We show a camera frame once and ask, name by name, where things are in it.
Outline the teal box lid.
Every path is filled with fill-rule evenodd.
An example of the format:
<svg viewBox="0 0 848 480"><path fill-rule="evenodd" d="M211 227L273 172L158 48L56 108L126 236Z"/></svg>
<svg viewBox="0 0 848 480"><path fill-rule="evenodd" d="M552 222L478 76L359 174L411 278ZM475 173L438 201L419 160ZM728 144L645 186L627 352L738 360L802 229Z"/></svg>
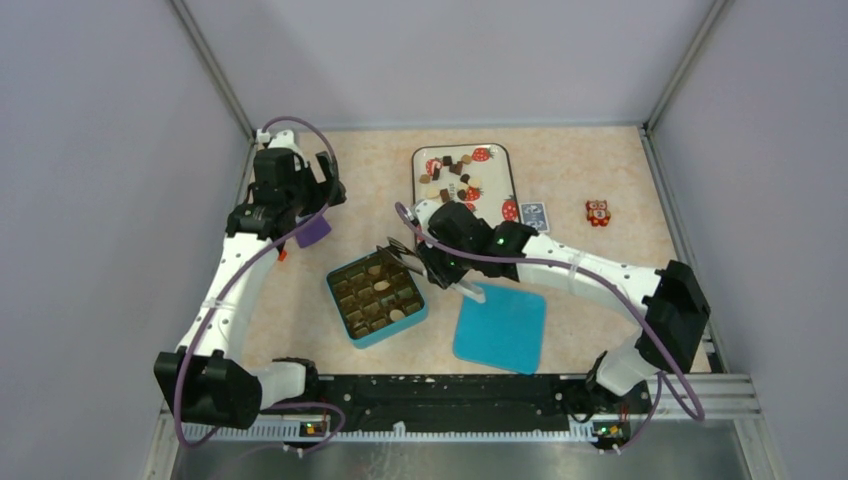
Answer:
<svg viewBox="0 0 848 480"><path fill-rule="evenodd" d="M480 283L484 301L464 298L453 339L460 360L532 375L541 361L547 302L543 296Z"/></svg>

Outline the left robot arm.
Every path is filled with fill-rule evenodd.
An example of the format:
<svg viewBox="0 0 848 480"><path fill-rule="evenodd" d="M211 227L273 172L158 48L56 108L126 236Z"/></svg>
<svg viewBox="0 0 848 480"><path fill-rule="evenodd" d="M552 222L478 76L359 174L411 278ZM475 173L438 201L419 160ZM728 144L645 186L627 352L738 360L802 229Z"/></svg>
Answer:
<svg viewBox="0 0 848 480"><path fill-rule="evenodd" d="M241 363L253 312L285 243L346 199L331 146L308 158L291 131L262 133L245 199L228 215L217 270L175 351L161 352L154 376L178 423L246 429L284 401L297 413L319 404L313 362Z"/></svg>

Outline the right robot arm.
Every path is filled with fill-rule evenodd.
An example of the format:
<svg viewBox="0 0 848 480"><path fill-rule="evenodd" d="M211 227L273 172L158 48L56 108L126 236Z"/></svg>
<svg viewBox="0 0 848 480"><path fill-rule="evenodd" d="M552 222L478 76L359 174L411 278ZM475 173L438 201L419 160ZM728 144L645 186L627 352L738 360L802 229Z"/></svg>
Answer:
<svg viewBox="0 0 848 480"><path fill-rule="evenodd" d="M615 310L639 328L622 345L601 354L589 373L586 397L612 412L632 388L660 373L691 371L711 308L686 263L634 266L569 247L515 221L489 225L465 205L423 200L396 213L416 237L414 255L424 277L438 287L481 300L465 281L470 271L488 278L564 290Z"/></svg>

